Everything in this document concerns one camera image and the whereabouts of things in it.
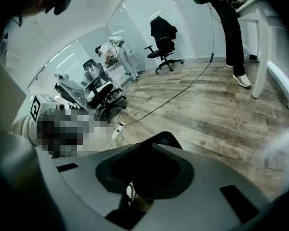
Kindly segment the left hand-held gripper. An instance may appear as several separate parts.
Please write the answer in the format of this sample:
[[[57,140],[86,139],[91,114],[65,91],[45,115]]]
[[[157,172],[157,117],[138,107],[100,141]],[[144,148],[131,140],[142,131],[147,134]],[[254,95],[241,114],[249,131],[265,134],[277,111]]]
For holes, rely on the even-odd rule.
[[[48,94],[37,93],[34,96],[30,109],[30,114],[34,122],[37,122],[40,116],[48,112],[52,112],[53,110],[62,109],[65,109],[65,105],[63,103],[59,103]]]

